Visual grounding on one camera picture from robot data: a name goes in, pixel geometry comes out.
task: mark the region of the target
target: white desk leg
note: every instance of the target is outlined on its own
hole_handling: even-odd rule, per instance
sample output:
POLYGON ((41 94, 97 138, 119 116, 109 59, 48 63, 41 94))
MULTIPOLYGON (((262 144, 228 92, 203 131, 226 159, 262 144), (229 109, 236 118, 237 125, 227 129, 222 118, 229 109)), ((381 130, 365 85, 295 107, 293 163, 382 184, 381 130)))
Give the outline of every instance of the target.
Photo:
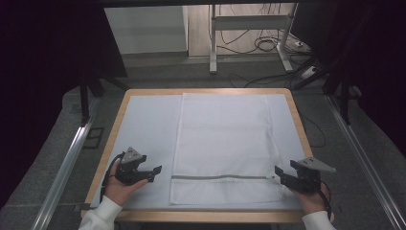
POLYGON ((286 40, 290 33, 290 27, 292 26, 292 22, 293 22, 293 18, 295 17, 295 12, 296 12, 297 6, 298 6, 298 4, 295 3, 293 5, 292 9, 290 10, 289 15, 287 16, 287 19, 286 19, 286 24, 285 24, 285 27, 283 30, 281 42, 278 43, 278 46, 277 46, 278 54, 281 57, 283 67, 286 72, 293 72, 292 65, 290 64, 289 58, 286 55, 284 46, 286 45, 286 40))
POLYGON ((212 5, 212 47, 210 51, 210 73, 217 73, 217 54, 215 45, 215 5, 212 5))

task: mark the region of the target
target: table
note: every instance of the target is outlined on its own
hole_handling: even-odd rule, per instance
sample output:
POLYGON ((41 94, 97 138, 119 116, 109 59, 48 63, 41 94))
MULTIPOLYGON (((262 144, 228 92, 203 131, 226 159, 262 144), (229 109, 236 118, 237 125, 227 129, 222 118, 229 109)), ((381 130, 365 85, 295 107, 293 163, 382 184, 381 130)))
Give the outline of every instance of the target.
MULTIPOLYGON (((182 95, 183 93, 210 93, 210 94, 280 94, 284 95, 288 109, 292 115, 294 127, 299 136, 300 145, 306 157, 312 156, 310 145, 307 142, 305 131, 302 126, 298 110, 289 90, 284 88, 274 89, 131 89, 125 93, 122 105, 116 117, 114 126, 110 132, 106 147, 101 157, 101 162, 96 171, 92 185, 89 189, 86 204, 90 204, 98 193, 99 184, 102 181, 106 167, 108 166, 113 147, 118 140, 121 123, 123 122, 127 105, 131 96, 145 95, 182 95)), ((299 222, 303 216, 302 210, 266 210, 266 209, 123 209, 118 215, 118 220, 129 221, 178 221, 178 222, 299 222)))

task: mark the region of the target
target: person's right hand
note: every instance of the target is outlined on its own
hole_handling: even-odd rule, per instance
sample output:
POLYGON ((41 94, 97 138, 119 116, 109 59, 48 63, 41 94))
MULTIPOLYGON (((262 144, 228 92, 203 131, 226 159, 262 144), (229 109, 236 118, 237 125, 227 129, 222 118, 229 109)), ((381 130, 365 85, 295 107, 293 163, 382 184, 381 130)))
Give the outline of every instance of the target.
POLYGON ((125 184, 120 182, 118 179, 116 179, 115 176, 120 161, 121 160, 118 159, 111 167, 104 194, 116 204, 123 206, 131 197, 132 193, 145 186, 148 183, 148 180, 144 179, 130 186, 126 186, 125 184))
MULTIPOLYGON (((326 196, 327 200, 330 200, 330 197, 328 194, 328 189, 324 183, 322 183, 321 189, 322 189, 323 194, 326 196)), ((306 215, 327 210, 326 205, 323 202, 323 200, 319 194, 315 193, 312 195, 306 195, 306 194, 299 193, 295 190, 290 190, 290 191, 292 191, 292 193, 295 194, 299 198, 299 200, 301 201, 302 207, 304 209, 304 213, 306 215)))

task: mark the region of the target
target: wall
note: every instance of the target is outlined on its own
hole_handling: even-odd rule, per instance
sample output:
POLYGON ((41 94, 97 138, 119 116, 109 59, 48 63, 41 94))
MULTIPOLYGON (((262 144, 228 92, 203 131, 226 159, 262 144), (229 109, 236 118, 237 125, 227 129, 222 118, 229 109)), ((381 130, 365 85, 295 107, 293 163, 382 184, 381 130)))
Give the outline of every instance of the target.
POLYGON ((184 8, 144 7, 105 9, 120 53, 187 51, 184 8))

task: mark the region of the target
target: white sleeve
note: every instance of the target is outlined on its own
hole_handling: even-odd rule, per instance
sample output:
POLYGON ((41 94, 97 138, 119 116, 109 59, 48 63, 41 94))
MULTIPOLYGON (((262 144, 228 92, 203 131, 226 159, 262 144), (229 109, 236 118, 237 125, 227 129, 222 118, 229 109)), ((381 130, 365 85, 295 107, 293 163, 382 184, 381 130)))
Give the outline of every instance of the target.
POLYGON ((306 230, 335 230, 328 219, 327 212, 321 211, 302 217, 306 230))
POLYGON ((107 196, 95 210, 89 210, 81 220, 79 230, 85 229, 114 229, 114 219, 122 211, 119 206, 107 196))

